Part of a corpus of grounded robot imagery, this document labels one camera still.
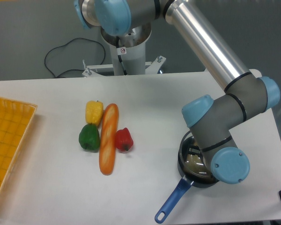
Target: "electrical cord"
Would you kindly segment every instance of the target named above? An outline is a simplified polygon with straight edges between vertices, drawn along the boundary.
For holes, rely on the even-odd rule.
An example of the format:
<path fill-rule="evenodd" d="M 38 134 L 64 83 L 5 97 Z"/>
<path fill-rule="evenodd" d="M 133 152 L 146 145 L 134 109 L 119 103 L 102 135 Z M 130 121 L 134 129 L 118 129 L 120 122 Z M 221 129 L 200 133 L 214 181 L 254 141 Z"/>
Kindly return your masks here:
<path fill-rule="evenodd" d="M 116 48 L 118 49 L 118 48 L 120 48 L 120 38 L 117 36 L 117 40 L 116 40 Z M 118 53 L 118 60 L 119 60 L 119 62 L 121 63 L 121 66 L 122 66 L 122 69 L 123 69 L 123 72 L 124 72 L 124 75 L 128 75 L 127 74 L 127 71 L 126 71 L 126 69 L 125 69 L 125 66 L 124 66 L 124 63 L 123 63 L 123 60 L 122 60 L 122 57 L 121 57 L 121 55 Z"/>
<path fill-rule="evenodd" d="M 105 60 L 105 58 L 106 58 L 106 50 L 105 50 L 104 46 L 103 46 L 100 42 L 97 42 L 97 41 L 94 41 L 94 40 L 90 40 L 90 39 L 86 39 L 86 38 L 83 38 L 83 37 L 77 37 L 77 38 L 74 38 L 73 40 L 69 41 L 68 43 L 66 43 L 66 44 L 64 44 L 64 45 L 62 45 L 62 46 L 58 46 L 58 47 L 55 47 L 55 48 L 51 49 L 51 50 L 46 54 L 45 59 L 44 59 L 44 65 L 45 65 L 46 69 L 54 76 L 54 78 L 65 78 L 65 77 L 63 77 L 62 75 L 65 74 L 65 73 L 67 73 L 67 72 L 70 72 L 70 71 L 82 71 L 82 72 L 84 71 L 83 69 L 69 69 L 69 70 L 66 70 L 66 71 L 64 71 L 64 72 L 62 72 L 61 74 L 59 74 L 59 75 L 56 76 L 56 75 L 47 67 L 47 64 L 46 64 L 46 59 L 47 59 L 47 56 L 50 54 L 50 52 L 52 52 L 53 50 L 58 49 L 58 48 L 66 47 L 68 44 L 70 44 L 70 43 L 72 43 L 72 42 L 74 42 L 74 41 L 76 41 L 76 40 L 85 40 L 85 41 L 89 41 L 89 42 L 93 42 L 93 43 L 99 44 L 99 45 L 103 48 L 103 51 L 104 51 L 104 57 L 103 57 L 103 60 L 102 60 L 102 62 L 100 63 L 100 65 L 103 64 L 103 62 L 104 62 L 104 60 Z"/>

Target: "tabletop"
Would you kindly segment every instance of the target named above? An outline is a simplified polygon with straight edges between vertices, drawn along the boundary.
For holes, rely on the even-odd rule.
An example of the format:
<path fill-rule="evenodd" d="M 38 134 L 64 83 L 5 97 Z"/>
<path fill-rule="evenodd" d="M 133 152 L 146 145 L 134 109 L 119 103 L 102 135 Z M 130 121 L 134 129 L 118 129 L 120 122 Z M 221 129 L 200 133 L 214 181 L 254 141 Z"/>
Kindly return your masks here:
<path fill-rule="evenodd" d="M 181 179 L 178 147 L 188 131 L 181 109 L 205 94 L 224 94 L 208 71 L 0 81 L 1 97 L 38 105 L 0 196 L 0 224 L 156 224 Z M 129 154 L 116 153 L 110 176 L 101 174 L 99 154 L 78 143 L 90 100 L 116 103 L 118 129 L 129 128 L 134 140 Z M 281 219 L 281 141 L 272 110 L 231 134 L 249 158 L 247 179 L 192 187 L 164 224 Z"/>

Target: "black ring band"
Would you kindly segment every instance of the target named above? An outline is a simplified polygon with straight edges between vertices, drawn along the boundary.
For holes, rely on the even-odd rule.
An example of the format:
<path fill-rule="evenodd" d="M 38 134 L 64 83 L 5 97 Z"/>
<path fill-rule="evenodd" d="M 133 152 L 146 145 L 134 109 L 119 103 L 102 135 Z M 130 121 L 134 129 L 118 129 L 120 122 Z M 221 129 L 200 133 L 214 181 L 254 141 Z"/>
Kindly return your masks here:
<path fill-rule="evenodd" d="M 165 15 L 167 14 L 167 11 L 170 7 L 170 5 L 174 2 L 174 0 L 169 0 L 167 4 L 165 4 L 164 9 L 163 9 L 163 17 L 165 18 Z"/>
<path fill-rule="evenodd" d="M 159 0 L 154 0 L 154 4 L 155 4 L 155 19 L 159 18 L 160 15 L 160 2 Z"/>
<path fill-rule="evenodd" d="M 224 92 L 226 93 L 228 91 L 228 89 L 238 80 L 240 80 L 241 78 L 243 78 L 244 76 L 247 76 L 249 74 L 252 74 L 251 72 L 246 72 L 240 76 L 238 76 L 237 78 L 235 78 L 233 81 L 231 81 L 226 87 L 225 87 L 225 90 Z"/>
<path fill-rule="evenodd" d="M 229 141 L 231 141 L 231 140 L 232 140 L 232 136 L 229 136 L 229 137 L 225 138 L 224 140 L 222 140 L 221 142 L 218 142 L 217 144 L 214 144 L 214 145 L 211 145 L 211 146 L 209 146 L 209 147 L 207 147 L 207 148 L 201 149 L 201 152 L 210 151 L 210 150 L 212 150 L 212 149 L 215 149 L 215 148 L 217 148 L 217 147 L 220 147 L 221 145 L 223 145 L 223 144 L 225 144 L 225 143 L 227 143 L 227 142 L 229 142 Z"/>
<path fill-rule="evenodd" d="M 229 95 L 229 96 L 233 97 L 234 100 L 237 101 L 237 103 L 239 104 L 239 106 L 240 106 L 240 108 L 241 108 L 241 110 L 242 110 L 242 112 L 243 112 L 243 117 L 244 117 L 243 122 L 245 122 L 245 121 L 247 120 L 247 112 L 245 111 L 245 108 L 244 108 L 244 105 L 243 105 L 242 101 L 239 100 L 239 98 L 236 97 L 234 94 L 228 93 L 228 94 L 226 94 L 226 95 Z"/>

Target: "yellow plastic basket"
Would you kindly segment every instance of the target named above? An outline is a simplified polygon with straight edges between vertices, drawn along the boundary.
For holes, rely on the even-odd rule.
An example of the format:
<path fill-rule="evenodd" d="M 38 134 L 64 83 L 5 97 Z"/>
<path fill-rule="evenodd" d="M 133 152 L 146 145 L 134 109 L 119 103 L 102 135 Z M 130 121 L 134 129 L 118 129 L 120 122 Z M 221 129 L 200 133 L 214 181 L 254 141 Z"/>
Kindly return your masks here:
<path fill-rule="evenodd" d="M 37 105 L 0 97 L 0 192 Z"/>

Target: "silver metal arm segment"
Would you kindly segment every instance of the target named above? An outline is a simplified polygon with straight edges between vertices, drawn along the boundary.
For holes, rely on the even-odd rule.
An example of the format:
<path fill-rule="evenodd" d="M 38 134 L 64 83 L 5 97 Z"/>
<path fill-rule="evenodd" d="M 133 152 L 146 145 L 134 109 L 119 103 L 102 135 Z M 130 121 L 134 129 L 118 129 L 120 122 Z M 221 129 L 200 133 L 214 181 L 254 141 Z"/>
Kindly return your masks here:
<path fill-rule="evenodd" d="M 176 0 L 166 17 L 197 54 L 221 88 L 249 69 L 234 54 L 198 8 L 188 0 Z"/>

